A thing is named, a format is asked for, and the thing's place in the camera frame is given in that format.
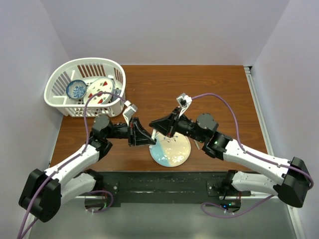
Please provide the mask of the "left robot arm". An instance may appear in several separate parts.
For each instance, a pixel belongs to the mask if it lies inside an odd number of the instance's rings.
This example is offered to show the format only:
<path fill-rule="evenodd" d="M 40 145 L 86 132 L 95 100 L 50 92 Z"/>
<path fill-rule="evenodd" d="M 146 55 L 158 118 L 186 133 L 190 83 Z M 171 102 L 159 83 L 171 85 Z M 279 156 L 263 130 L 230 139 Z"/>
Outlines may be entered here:
<path fill-rule="evenodd" d="M 103 191 L 103 176 L 88 166 L 108 154 L 113 146 L 110 138 L 127 139 L 129 146 L 156 144 L 155 137 L 142 127 L 138 118 L 112 124 L 107 115 L 97 116 L 88 142 L 78 151 L 53 167 L 44 171 L 35 169 L 29 174 L 18 204 L 47 222 L 69 200 L 87 192 L 99 195 Z"/>

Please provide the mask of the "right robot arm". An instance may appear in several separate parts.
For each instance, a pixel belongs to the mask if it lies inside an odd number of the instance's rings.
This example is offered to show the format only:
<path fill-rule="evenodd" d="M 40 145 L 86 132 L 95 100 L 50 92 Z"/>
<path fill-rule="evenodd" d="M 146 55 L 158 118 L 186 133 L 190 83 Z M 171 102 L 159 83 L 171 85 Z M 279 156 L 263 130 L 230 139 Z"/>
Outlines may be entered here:
<path fill-rule="evenodd" d="M 206 155 L 241 164 L 254 171 L 252 175 L 240 171 L 230 173 L 222 183 L 226 195 L 232 196 L 238 191 L 257 191 L 277 196 L 282 202 L 301 208 L 313 185 L 302 159 L 278 158 L 245 147 L 219 132 L 218 123 L 209 113 L 200 114 L 196 121 L 192 121 L 177 107 L 149 125 L 164 136 L 173 137 L 178 132 L 192 138 L 203 144 L 202 150 Z"/>

